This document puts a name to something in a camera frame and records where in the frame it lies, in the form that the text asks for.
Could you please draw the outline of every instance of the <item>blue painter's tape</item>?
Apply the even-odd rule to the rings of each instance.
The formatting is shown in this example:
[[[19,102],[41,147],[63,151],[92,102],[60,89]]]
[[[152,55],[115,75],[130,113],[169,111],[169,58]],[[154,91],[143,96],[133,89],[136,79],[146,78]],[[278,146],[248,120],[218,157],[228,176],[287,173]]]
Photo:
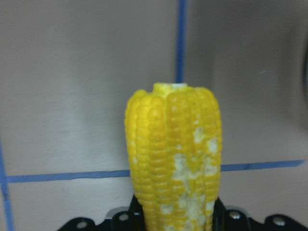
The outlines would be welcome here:
[[[304,162],[305,160],[293,160],[293,161],[222,165],[221,171],[228,172],[228,171],[266,169],[266,168],[297,167]],[[57,174],[42,174],[42,175],[28,175],[28,176],[7,176],[7,182],[24,183],[24,182],[51,181],[51,180],[73,180],[80,178],[101,179],[101,178],[112,178],[112,177],[129,177],[129,170],[57,173]]]
[[[3,203],[4,205],[4,212],[6,216],[6,226],[8,231],[14,231],[14,224],[13,224],[13,213],[12,213],[12,207],[11,207],[11,201],[6,200]]]
[[[176,83],[184,81],[186,0],[179,0]]]
[[[228,171],[257,170],[257,169],[267,169],[267,168],[297,167],[303,164],[304,162],[305,160],[291,160],[291,161],[222,165],[221,171],[228,172]]]
[[[73,180],[80,178],[100,179],[100,178],[111,178],[111,177],[129,177],[129,170],[57,173],[57,174],[42,174],[42,175],[28,175],[28,176],[8,176],[7,182],[22,183],[22,182],[37,182],[37,181],[51,181],[51,180]]]
[[[9,197],[7,177],[5,175],[5,166],[4,166],[4,161],[3,161],[1,143],[0,143],[0,185],[1,185],[1,192],[3,196],[2,202],[3,202],[4,213],[5,213],[5,218],[6,218],[6,227],[8,231],[14,231],[13,213],[12,213],[11,201]]]

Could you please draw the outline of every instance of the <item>cooked corn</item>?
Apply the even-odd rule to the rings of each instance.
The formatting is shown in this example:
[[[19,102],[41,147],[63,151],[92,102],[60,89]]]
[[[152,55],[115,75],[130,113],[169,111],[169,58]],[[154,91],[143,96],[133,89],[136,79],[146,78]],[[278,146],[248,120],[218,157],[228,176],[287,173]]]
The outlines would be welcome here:
[[[128,101],[125,132],[147,231],[211,231],[222,148],[213,93],[183,83],[139,90]]]

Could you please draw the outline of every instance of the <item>black holder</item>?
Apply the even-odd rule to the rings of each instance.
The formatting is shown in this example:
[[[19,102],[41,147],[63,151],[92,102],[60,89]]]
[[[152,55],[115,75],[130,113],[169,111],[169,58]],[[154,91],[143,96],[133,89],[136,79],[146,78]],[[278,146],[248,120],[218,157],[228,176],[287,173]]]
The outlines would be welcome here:
[[[127,211],[117,212],[97,226],[89,218],[75,218],[58,231],[145,231],[142,206],[133,196]],[[267,217],[261,224],[241,210],[227,209],[218,199],[214,205],[213,231],[308,231],[308,228],[279,214]]]

